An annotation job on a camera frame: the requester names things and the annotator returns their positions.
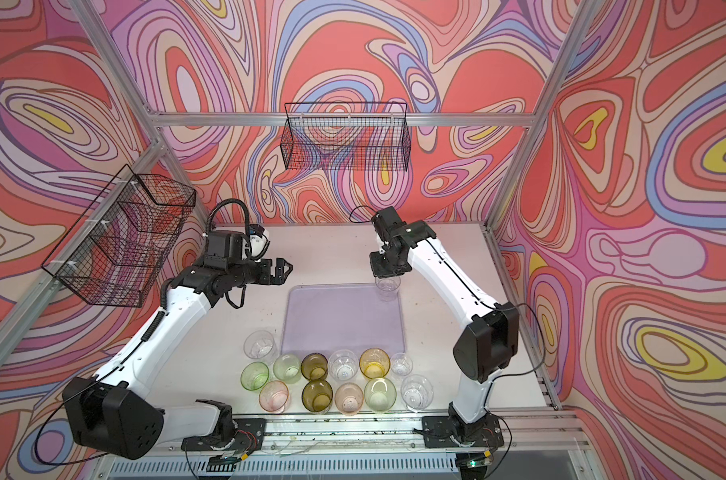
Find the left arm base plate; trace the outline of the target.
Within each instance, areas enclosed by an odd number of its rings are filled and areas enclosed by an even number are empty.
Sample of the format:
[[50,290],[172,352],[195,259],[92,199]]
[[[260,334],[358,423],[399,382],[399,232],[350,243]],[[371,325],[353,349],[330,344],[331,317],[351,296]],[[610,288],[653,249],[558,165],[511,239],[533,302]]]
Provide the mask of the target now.
[[211,434],[182,440],[185,452],[253,453],[262,448],[267,421],[263,418],[231,418],[217,425]]

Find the small clear glass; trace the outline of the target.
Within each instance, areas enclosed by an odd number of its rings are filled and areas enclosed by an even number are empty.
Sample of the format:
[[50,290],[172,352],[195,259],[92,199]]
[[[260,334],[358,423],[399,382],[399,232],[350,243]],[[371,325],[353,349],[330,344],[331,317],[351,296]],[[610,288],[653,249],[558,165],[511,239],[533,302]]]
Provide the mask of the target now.
[[413,371],[413,361],[405,352],[396,353],[390,358],[390,371],[397,377],[405,378]]

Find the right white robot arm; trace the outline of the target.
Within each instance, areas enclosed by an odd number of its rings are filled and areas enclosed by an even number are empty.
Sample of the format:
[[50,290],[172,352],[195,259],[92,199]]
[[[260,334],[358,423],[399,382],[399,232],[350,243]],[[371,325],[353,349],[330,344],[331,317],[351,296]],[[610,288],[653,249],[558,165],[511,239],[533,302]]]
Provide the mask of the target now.
[[422,275],[449,307],[461,332],[452,354],[461,372],[449,412],[465,425],[480,421],[494,380],[518,352],[519,310],[486,294],[451,258],[424,221],[406,223],[393,207],[371,217],[379,249],[369,254],[377,279]]

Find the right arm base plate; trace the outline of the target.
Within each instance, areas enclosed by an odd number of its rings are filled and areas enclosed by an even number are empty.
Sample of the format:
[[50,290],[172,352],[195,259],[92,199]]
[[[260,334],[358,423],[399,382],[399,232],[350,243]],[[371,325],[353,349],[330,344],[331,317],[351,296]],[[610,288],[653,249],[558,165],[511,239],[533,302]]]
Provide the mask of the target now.
[[423,438],[427,448],[486,448],[494,452],[505,445],[499,418],[490,413],[469,424],[449,415],[424,416],[413,432]]

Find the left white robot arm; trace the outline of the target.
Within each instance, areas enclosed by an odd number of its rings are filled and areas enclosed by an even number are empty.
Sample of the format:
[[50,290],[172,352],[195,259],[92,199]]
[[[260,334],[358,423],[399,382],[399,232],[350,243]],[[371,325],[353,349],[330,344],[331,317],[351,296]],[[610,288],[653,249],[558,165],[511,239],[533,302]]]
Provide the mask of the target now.
[[234,288],[282,285],[292,271],[283,258],[224,268],[197,263],[167,280],[160,306],[131,340],[91,377],[76,377],[65,387],[74,442],[129,460],[173,441],[229,448],[236,436],[230,405],[199,399],[191,406],[160,407],[147,398],[171,354],[220,299]]

